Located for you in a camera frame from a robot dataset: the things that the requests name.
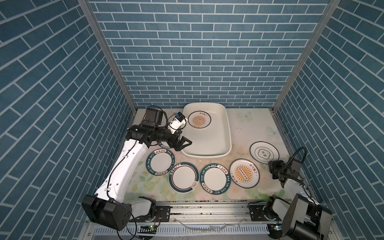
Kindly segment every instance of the floral tabletop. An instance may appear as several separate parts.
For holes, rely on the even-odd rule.
[[[174,112],[182,109],[165,109],[167,115],[170,116]],[[134,124],[138,124],[145,110],[139,109]],[[210,163],[218,163],[226,167],[228,170],[231,163],[236,159],[247,159],[253,162],[259,172],[259,183],[250,189],[239,187],[231,183],[229,189],[220,195],[213,195],[206,192],[201,184],[193,191],[182,194],[174,191],[168,182],[169,173],[154,176],[150,174],[145,166],[145,160],[148,155],[159,146],[152,146],[148,149],[147,154],[139,161],[136,171],[129,182],[126,190],[125,201],[136,199],[139,196],[150,197],[156,201],[194,201],[194,200],[245,200],[245,199],[267,199],[268,196],[275,194],[284,199],[289,196],[280,185],[280,182],[272,179],[269,173],[268,165],[257,162],[250,154],[250,146],[258,141],[264,141],[272,144],[278,151],[280,160],[286,162],[289,158],[288,151],[280,137],[275,122],[268,109],[227,109],[228,119],[230,123],[232,150],[220,159],[193,159],[184,155],[181,151],[176,152],[170,149],[175,155],[175,164],[180,162],[190,162],[194,164],[199,172]]]

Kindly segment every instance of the white tray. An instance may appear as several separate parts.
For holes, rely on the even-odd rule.
[[[232,141],[225,107],[219,103],[189,103],[184,107],[183,115],[188,118],[195,111],[208,113],[211,122],[204,128],[195,128],[187,123],[182,135],[191,140],[192,145],[182,152],[188,157],[199,159],[226,156],[232,149]]]

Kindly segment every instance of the robotic arm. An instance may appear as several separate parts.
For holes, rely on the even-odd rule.
[[[123,149],[106,180],[94,195],[86,195],[81,203],[92,222],[120,231],[133,216],[143,220],[154,217],[154,199],[139,197],[128,203],[123,201],[129,180],[153,141],[167,142],[175,151],[192,144],[185,137],[180,139],[182,131],[179,127],[188,119],[178,112],[172,122],[167,121],[165,126],[159,127],[163,113],[162,110],[147,108],[142,122],[128,129]]]
[[[295,156],[304,150],[302,161]],[[294,240],[326,240],[331,225],[332,212],[311,197],[308,188],[298,179],[299,170],[307,154],[305,147],[299,148],[285,164],[282,160],[268,163],[273,179],[290,195],[292,203],[273,195],[264,207],[266,218],[283,220],[283,234]]]

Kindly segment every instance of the orange sunburst pattern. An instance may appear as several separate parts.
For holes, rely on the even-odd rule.
[[[236,178],[244,183],[250,182],[253,178],[252,170],[246,165],[239,165],[235,168]]]
[[[197,127],[203,126],[206,122],[207,120],[203,116],[195,116],[192,118],[192,123]]]

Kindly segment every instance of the blue tile wall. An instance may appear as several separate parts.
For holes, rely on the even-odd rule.
[[[132,114],[76,0],[0,2],[0,239],[77,239]]]
[[[278,116],[344,239],[382,239],[384,4],[342,0]]]
[[[270,108],[328,0],[91,1],[139,108]]]

